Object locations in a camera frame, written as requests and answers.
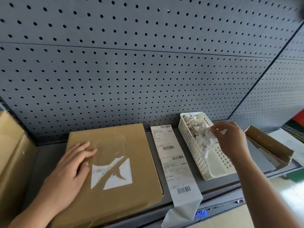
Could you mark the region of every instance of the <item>crumpled paper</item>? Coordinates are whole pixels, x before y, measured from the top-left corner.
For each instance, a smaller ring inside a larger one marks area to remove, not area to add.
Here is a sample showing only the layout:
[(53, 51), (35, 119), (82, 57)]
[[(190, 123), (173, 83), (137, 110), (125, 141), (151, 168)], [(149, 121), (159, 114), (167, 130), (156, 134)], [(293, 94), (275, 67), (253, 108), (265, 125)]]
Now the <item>crumpled paper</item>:
[(188, 126), (192, 136), (197, 142), (205, 158), (211, 149), (218, 146), (218, 140), (210, 130), (210, 125), (198, 119), (194, 115), (185, 115), (184, 121)]

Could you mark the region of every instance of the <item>red object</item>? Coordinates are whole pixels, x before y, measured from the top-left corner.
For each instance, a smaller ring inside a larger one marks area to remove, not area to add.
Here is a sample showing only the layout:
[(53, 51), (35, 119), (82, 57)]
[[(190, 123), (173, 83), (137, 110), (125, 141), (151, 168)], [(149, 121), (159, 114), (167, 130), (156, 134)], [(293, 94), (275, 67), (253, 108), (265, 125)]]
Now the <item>red object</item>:
[(304, 127), (304, 109), (298, 112), (292, 119)]

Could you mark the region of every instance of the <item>person's right hand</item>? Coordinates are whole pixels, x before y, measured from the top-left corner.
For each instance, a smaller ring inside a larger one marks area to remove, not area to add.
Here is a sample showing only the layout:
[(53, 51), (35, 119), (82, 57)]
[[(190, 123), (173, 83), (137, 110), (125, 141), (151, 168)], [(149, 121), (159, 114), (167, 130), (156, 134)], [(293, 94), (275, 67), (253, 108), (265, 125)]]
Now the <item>person's right hand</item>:
[(246, 135), (235, 122), (218, 122), (211, 126), (211, 132), (219, 141), (223, 153), (232, 163), (251, 160)]

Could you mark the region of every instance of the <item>person's left hand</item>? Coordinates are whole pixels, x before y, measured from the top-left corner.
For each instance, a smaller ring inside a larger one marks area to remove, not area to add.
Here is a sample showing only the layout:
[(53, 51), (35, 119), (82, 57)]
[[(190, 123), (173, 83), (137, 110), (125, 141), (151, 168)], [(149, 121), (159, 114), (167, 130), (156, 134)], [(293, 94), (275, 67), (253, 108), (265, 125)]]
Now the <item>person's left hand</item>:
[(88, 162), (82, 162), (97, 151), (86, 151), (89, 145), (89, 141), (81, 146), (76, 144), (63, 155), (55, 170), (44, 180), (35, 203), (47, 204), (53, 216), (68, 207), (80, 191), (90, 170)]

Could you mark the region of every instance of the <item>hand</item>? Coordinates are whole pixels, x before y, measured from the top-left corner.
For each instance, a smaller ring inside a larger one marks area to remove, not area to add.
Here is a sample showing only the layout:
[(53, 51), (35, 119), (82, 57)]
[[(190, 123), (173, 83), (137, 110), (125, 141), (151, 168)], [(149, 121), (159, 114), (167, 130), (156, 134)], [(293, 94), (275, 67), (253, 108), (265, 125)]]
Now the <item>hand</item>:
[(223, 153), (234, 165), (252, 160), (246, 141), (246, 135), (235, 122), (219, 122), (211, 126), (211, 132), (217, 137)]
[(52, 217), (68, 207), (80, 191), (89, 173), (88, 162), (82, 162), (97, 151), (86, 151), (89, 145), (90, 142), (81, 146), (76, 144), (63, 155), (55, 170), (45, 179), (34, 203), (47, 206)]

